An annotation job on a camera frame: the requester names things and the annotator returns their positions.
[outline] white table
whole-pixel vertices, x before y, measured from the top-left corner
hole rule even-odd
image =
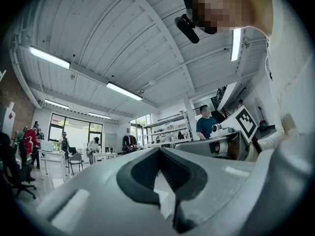
[[[106,152],[106,153],[93,153],[93,161],[94,163],[97,162],[98,157],[104,158],[105,156],[108,156],[108,159],[113,156],[114,158],[116,157],[116,153],[111,153],[111,152]]]
[[[40,173],[41,173],[41,179],[44,180],[44,176],[43,176],[43,170],[42,170],[42,161],[44,161],[45,164],[45,171],[46,171],[46,175],[48,175],[47,172],[47,165],[46,162],[50,161],[50,162],[60,162],[61,164],[61,170],[62,170],[62,176],[63,176],[63,181],[65,182],[65,176],[66,176],[66,168],[65,168],[65,159],[64,159],[64,151],[58,152],[58,151],[44,151],[39,149],[38,150],[39,153],[39,163],[40,163]]]

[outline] red clothing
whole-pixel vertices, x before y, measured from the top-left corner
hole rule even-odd
[[[40,146],[40,143],[36,140],[36,132],[35,130],[32,130],[32,129],[29,129],[28,131],[26,131],[24,135],[24,144],[25,144],[27,154],[31,154],[32,149],[33,149],[30,141],[33,142],[33,145]]]

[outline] metal shelving unit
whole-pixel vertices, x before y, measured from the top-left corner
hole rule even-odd
[[[171,145],[174,146],[176,143],[191,141],[192,140],[192,138],[190,136],[191,129],[190,129],[190,125],[189,125],[189,122],[188,122],[187,114],[184,111],[180,111],[180,113],[178,115],[171,116],[171,117],[162,119],[162,120],[160,120],[160,121],[158,121],[156,123],[152,123],[152,124],[146,125],[143,128],[158,127],[158,126],[161,126],[161,125],[164,125],[164,124],[168,124],[168,123],[171,123],[171,122],[175,122],[175,121],[179,121],[179,120],[185,120],[185,127],[168,129],[168,130],[164,130],[164,131],[160,131],[160,132],[156,132],[156,133],[145,135],[145,137],[147,137],[147,136],[157,136],[157,135],[166,134],[166,133],[172,133],[172,132],[176,132],[176,131],[179,131],[179,130],[187,130],[188,131],[188,138],[187,139],[176,140],[176,141],[172,141],[172,142],[167,141],[167,142],[158,143],[158,144],[151,144],[151,146],[157,147],[157,146],[161,146],[161,145],[165,145],[165,144],[171,144]]]

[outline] neck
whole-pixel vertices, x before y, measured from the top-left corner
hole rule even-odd
[[[253,10],[254,17],[250,26],[257,28],[264,33],[267,38],[271,37],[273,28],[273,7],[272,0],[249,0]]]

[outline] tube light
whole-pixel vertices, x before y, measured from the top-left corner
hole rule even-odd
[[[233,50],[231,55],[231,61],[235,61],[238,59],[238,54],[240,51],[241,44],[241,29],[233,30]]]
[[[111,119],[111,117],[109,116],[102,116],[102,115],[98,115],[98,114],[93,114],[93,113],[89,113],[90,116],[95,116],[95,117],[101,117],[101,118],[105,118],[105,119]]]
[[[59,103],[57,103],[57,102],[53,102],[53,101],[50,101],[50,100],[47,100],[47,99],[45,99],[45,101],[46,101],[47,103],[52,104],[52,105],[55,105],[55,106],[57,106],[57,107],[69,109],[69,107],[66,106],[66,105],[59,104]]]
[[[107,87],[112,89],[112,90],[115,90],[115,91],[117,91],[119,93],[122,93],[124,95],[127,95],[127,96],[129,96],[129,97],[131,97],[131,98],[133,98],[135,100],[142,100],[142,97],[140,97],[140,96],[136,95],[135,93],[130,92],[130,91],[126,90],[126,89],[123,89],[120,86],[115,85],[114,83],[108,82]]]
[[[31,54],[33,54],[33,55],[35,55],[41,59],[44,59],[46,61],[49,61],[53,64],[59,65],[65,69],[70,68],[70,62],[66,61],[65,59],[59,58],[56,55],[50,54],[49,52],[41,50],[37,47],[30,46],[29,51]]]

